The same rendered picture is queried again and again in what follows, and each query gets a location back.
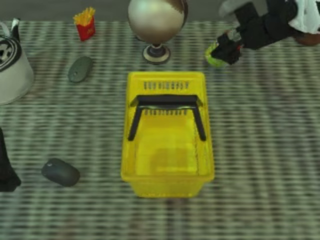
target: red object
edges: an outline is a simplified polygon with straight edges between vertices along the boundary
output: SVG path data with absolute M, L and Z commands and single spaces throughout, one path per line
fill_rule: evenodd
M 76 28 L 78 29 L 78 33 L 81 41 L 88 40 L 96 33 L 95 18 L 92 17 L 88 25 L 86 26 L 77 25 Z

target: desk globe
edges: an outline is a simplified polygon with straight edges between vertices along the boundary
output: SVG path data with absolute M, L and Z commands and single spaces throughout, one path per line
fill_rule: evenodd
M 138 39 L 149 45 L 142 56 L 152 64 L 166 63 L 171 52 L 164 43 L 176 36 L 188 16 L 186 0 L 131 0 L 128 22 Z

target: yellow plastic crate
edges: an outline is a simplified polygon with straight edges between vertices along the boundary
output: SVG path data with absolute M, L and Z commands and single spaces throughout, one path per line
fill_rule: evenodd
M 203 73 L 129 74 L 121 177 L 145 198 L 194 197 L 214 179 Z

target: dark gray mouse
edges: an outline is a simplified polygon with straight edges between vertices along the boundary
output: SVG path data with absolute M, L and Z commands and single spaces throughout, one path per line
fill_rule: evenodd
M 80 83 L 89 75 L 94 61 L 88 56 L 82 56 L 75 60 L 68 73 L 68 79 L 72 83 Z
M 70 164 L 58 159 L 50 159 L 42 168 L 41 173 L 48 180 L 63 187 L 72 187 L 80 179 L 80 172 Z

